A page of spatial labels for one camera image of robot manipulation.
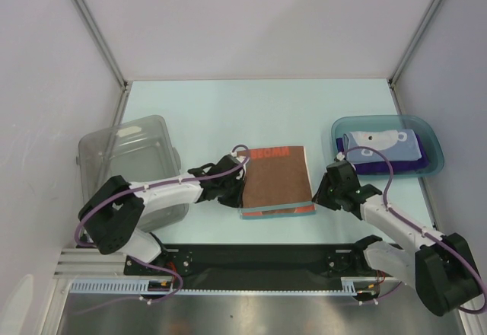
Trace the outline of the orange towel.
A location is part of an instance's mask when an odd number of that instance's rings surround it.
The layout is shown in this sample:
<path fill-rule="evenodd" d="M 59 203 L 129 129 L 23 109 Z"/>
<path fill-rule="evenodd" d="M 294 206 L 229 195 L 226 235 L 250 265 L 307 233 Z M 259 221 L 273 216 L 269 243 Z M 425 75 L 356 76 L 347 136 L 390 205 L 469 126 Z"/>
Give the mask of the orange towel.
<path fill-rule="evenodd" d="M 249 151 L 240 217 L 247 220 L 314 215 L 305 147 Z"/>

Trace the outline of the light blue paw towel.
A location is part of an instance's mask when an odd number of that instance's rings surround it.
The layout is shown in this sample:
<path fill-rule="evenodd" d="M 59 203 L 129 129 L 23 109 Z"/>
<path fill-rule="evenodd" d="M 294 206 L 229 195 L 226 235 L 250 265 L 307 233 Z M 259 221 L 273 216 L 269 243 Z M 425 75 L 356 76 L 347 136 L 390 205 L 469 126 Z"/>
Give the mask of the light blue paw towel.
<path fill-rule="evenodd" d="M 417 161 L 422 157 L 419 141 L 412 129 L 392 129 L 381 132 L 352 131 L 343 137 L 347 159 L 354 164 L 382 162 L 377 152 L 390 162 Z"/>

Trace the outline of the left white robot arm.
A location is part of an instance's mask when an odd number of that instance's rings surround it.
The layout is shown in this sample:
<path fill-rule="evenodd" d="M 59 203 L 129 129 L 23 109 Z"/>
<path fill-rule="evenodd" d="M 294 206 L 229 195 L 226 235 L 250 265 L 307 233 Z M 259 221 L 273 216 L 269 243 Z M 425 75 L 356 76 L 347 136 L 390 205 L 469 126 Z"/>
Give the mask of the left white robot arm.
<path fill-rule="evenodd" d="M 159 274 L 167 267 L 167 255 L 163 244 L 139 227 L 141 219 L 173 206 L 212 200 L 238 208 L 248 161 L 246 155 L 232 152 L 216 164 L 169 179 L 141 183 L 111 177 L 78 213 L 75 237 L 84 230 L 100 254 L 125 254 L 149 273 Z"/>

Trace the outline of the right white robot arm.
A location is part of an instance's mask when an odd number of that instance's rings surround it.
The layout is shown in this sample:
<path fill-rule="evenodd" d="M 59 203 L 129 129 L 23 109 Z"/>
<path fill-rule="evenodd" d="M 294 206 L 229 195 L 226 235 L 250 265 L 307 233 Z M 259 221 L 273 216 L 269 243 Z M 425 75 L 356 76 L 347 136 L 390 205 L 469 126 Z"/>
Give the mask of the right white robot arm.
<path fill-rule="evenodd" d="M 313 201 L 331 210 L 350 212 L 393 240 L 376 237 L 358 241 L 350 256 L 352 270 L 366 276 L 379 270 L 414 288 L 422 304 L 434 315 L 453 310 L 481 314 L 486 307 L 468 309 L 464 304 L 486 295 L 486 285 L 466 240 L 422 225 L 388 200 L 387 190 L 363 185 L 346 160 L 328 165 Z"/>

